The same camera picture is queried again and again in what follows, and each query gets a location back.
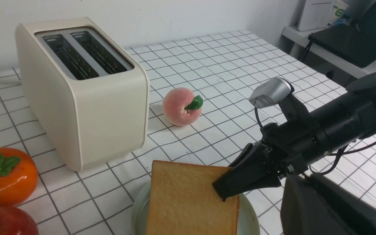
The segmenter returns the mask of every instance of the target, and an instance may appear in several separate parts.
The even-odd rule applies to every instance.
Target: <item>persimmon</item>
[[[21,150],[0,148],[0,207],[15,207],[36,189],[39,173]]]

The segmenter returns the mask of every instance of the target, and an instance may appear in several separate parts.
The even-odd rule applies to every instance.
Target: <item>black laptop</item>
[[[376,61],[376,39],[348,25],[340,24],[312,33],[308,40],[361,68]]]

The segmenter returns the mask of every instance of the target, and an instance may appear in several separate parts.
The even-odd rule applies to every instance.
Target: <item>cable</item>
[[[311,45],[313,44],[312,41],[310,41],[307,46],[305,47],[304,51],[301,53],[301,55],[298,57],[298,61],[304,62],[304,60],[307,57],[308,52],[310,51]]]
[[[347,151],[347,152],[343,153],[343,155],[351,154],[351,153],[357,153],[357,152],[359,152],[359,151],[362,151],[362,150],[368,149],[368,148],[374,146],[375,144],[376,144],[376,141],[373,142],[373,143],[371,143],[371,144],[368,144],[367,146],[362,147],[362,148],[360,148],[360,149],[355,149],[355,150],[352,150],[352,151]]]
[[[313,168],[311,166],[309,167],[310,171],[313,174],[320,174],[322,176],[327,175],[328,173],[332,172],[336,168],[337,164],[339,163],[339,160],[340,160],[341,156],[343,155],[343,152],[345,151],[346,147],[348,147],[348,145],[345,145],[343,148],[341,148],[337,151],[335,161],[333,162],[332,167],[330,167],[327,171],[316,172],[316,171],[313,170]]]
[[[21,84],[21,80],[0,78],[0,84]]]
[[[255,107],[255,116],[256,116],[256,121],[258,122],[258,125],[260,128],[262,128],[262,123],[261,123],[261,120],[259,119],[259,114],[258,114],[258,108]]]

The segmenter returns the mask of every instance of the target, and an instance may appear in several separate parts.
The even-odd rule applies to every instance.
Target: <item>toaster slot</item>
[[[108,74],[129,71],[134,66],[94,29],[71,32],[70,35]]]
[[[99,76],[63,35],[48,35],[43,36],[42,39],[77,80],[85,80]]]

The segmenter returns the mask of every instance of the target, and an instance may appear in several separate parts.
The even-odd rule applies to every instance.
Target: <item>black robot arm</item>
[[[279,104],[287,121],[261,128],[262,140],[247,144],[230,164],[232,169],[213,183],[218,195],[225,200],[253,189],[278,187],[286,177],[281,208],[285,235],[376,234],[375,208],[322,174],[304,174],[310,164],[337,150],[340,157],[352,141],[376,134],[376,73],[346,90],[309,113],[285,80],[276,78],[259,86],[251,103],[257,108]]]
[[[279,179],[301,174],[308,165],[352,141],[376,134],[376,73],[352,82],[346,87],[346,94],[310,113],[294,97],[293,88],[279,99],[279,89],[268,84],[261,87],[265,92],[277,90],[275,95],[267,96],[278,99],[287,122],[263,126],[262,140],[248,144],[230,165],[233,168],[214,182],[222,199],[252,189],[278,187]]]

